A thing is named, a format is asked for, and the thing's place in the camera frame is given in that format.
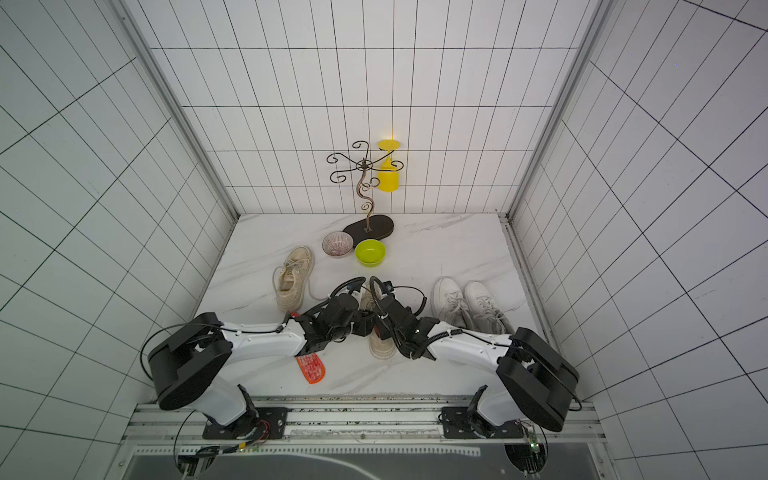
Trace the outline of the beige lace sneaker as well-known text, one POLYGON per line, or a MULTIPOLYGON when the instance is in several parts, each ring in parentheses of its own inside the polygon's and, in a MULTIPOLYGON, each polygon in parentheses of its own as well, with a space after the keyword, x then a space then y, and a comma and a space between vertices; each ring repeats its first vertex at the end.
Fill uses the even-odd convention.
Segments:
POLYGON ((281 313, 299 312, 306 294, 316 301, 326 300, 312 293, 310 276, 314 269, 314 254, 307 246, 292 250, 273 272, 272 282, 277 309, 281 313))
POLYGON ((373 295, 368 287, 363 288, 363 293, 360 299, 360 308, 362 310, 370 311, 373 316, 373 330, 368 336, 369 349, 371 354, 379 360, 387 360, 392 358, 397 352, 394 341, 391 335, 385 330, 384 326, 379 321, 377 316, 377 307, 375 305, 373 295))

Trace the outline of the red insole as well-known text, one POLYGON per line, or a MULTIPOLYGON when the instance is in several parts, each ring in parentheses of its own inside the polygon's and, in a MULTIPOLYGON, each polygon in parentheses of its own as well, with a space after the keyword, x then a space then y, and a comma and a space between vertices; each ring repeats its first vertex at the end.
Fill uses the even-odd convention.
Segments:
POLYGON ((304 379, 310 384, 319 383, 325 376, 325 365, 317 352, 326 345, 326 334, 321 327, 315 325, 315 316, 290 312, 289 317, 302 328, 304 344, 295 355, 297 364, 304 379))

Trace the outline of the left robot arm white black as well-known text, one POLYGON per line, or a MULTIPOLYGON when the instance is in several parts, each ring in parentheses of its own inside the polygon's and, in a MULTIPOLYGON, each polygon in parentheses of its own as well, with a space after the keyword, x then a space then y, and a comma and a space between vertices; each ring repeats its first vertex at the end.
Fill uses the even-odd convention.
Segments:
POLYGON ((274 423, 258 412, 244 386, 225 379, 221 371, 258 358, 309 357, 351 334, 369 334, 375 316, 362 311, 355 297, 365 282, 364 277, 347 280, 315 306, 300 314, 286 313, 268 330, 225 323, 205 312, 163 328, 170 336, 147 351, 157 338, 150 335, 140 349, 140 365, 154 385, 159 408, 191 408, 204 415, 205 440, 269 438, 274 423))

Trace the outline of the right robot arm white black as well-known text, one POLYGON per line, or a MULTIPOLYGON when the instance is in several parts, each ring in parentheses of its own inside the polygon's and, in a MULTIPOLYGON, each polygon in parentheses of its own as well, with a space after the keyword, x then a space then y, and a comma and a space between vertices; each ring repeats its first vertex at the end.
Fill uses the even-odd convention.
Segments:
POLYGON ((379 320, 398 352, 410 360, 426 358, 467 365, 495 374, 501 386, 484 384, 457 420, 445 423, 478 438, 492 438, 520 420, 551 432, 563 430, 573 403, 579 403, 576 369, 536 332, 474 332, 420 317, 395 297, 396 287, 373 276, 369 290, 379 320))

